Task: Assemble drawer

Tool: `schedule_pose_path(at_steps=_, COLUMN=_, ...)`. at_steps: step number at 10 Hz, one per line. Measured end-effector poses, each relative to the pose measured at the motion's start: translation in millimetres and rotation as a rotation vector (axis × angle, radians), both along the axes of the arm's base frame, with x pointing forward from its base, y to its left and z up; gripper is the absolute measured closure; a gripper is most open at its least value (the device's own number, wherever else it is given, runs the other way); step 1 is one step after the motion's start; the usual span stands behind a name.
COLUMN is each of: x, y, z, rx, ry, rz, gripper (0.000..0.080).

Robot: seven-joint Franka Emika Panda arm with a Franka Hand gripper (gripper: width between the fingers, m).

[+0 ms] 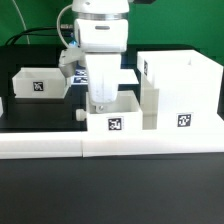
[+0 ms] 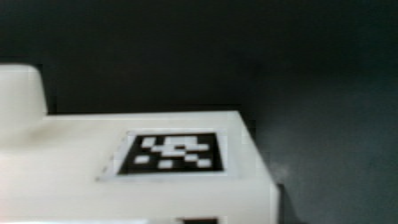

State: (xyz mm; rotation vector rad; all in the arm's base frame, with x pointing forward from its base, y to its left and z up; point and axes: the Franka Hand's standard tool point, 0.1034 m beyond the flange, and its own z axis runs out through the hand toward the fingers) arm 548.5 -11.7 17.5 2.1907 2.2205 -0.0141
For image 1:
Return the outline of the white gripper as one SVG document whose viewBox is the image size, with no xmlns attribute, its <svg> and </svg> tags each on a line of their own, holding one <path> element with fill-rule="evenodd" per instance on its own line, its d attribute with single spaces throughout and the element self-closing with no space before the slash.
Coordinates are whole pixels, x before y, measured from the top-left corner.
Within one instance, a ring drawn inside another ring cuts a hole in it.
<svg viewBox="0 0 224 224">
<path fill-rule="evenodd" d="M 85 55 L 88 90 L 92 104 L 110 104 L 117 98 L 118 76 L 121 71 L 120 54 Z"/>
</svg>

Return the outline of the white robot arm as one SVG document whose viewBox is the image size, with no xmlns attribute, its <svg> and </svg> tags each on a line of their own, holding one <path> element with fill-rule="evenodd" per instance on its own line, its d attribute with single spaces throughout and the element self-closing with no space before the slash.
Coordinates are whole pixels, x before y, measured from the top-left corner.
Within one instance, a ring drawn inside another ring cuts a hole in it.
<svg viewBox="0 0 224 224">
<path fill-rule="evenodd" d="M 59 13 L 56 27 L 65 46 L 59 58 L 59 68 L 69 77 L 74 74 L 77 62 L 84 64 L 92 105 L 108 105 L 117 98 L 121 54 L 127 50 L 129 5 L 150 5 L 155 1 L 73 0 Z M 74 13 L 73 45 L 65 41 L 61 32 L 61 17 L 69 9 Z"/>
</svg>

